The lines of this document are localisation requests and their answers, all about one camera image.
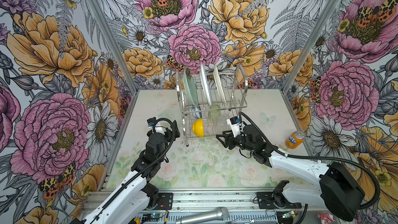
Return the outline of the yellow plastic bowl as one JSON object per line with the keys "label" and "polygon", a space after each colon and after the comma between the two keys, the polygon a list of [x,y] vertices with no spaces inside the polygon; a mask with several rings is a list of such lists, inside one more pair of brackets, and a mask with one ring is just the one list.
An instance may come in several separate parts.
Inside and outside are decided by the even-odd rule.
{"label": "yellow plastic bowl", "polygon": [[195,121],[195,123],[192,125],[192,130],[196,136],[198,136],[200,138],[204,137],[204,127],[203,127],[203,119],[202,118],[197,119]]}

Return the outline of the chrome wire dish rack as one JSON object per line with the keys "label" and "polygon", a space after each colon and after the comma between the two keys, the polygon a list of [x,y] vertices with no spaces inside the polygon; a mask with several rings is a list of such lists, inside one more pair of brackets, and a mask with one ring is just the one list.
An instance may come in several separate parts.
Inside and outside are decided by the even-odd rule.
{"label": "chrome wire dish rack", "polygon": [[201,65],[194,74],[188,68],[176,72],[176,90],[185,144],[209,139],[231,127],[230,118],[247,107],[249,81],[241,65],[219,70]]}

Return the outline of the clear glass cup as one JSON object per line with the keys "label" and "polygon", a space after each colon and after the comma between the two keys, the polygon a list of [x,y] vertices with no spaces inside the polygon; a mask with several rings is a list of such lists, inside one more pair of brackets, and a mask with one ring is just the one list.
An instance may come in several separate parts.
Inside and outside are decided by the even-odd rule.
{"label": "clear glass cup", "polygon": [[216,136],[217,134],[222,134],[223,131],[228,131],[229,129],[229,125],[225,119],[210,121],[207,124],[205,134],[208,136]]}

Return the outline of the green glass jar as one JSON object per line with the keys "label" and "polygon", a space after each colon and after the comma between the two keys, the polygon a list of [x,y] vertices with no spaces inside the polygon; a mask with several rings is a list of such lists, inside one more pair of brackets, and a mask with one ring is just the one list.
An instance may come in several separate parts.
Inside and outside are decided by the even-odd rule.
{"label": "green glass jar", "polygon": [[217,104],[213,104],[210,106],[210,110],[208,113],[208,118],[211,122],[215,123],[219,120],[221,116],[221,108]]}

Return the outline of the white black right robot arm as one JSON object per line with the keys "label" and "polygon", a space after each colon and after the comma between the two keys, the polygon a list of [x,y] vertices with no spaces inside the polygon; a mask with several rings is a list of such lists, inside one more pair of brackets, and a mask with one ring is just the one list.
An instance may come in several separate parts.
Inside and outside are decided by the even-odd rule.
{"label": "white black right robot arm", "polygon": [[275,206],[285,208],[293,204],[308,204],[325,207],[344,221],[351,222],[356,217],[365,193],[342,164],[290,158],[253,125],[224,131],[216,138],[225,148],[247,150],[258,163],[308,182],[299,185],[282,180],[267,199]]}

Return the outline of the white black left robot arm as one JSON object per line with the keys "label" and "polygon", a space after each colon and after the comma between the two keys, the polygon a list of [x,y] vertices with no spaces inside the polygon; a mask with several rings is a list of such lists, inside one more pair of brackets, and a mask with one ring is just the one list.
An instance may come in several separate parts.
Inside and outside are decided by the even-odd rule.
{"label": "white black left robot arm", "polygon": [[150,181],[158,173],[166,153],[180,137],[177,121],[153,119],[148,142],[122,183],[83,220],[71,224],[128,224],[141,211],[157,204],[159,190]]}

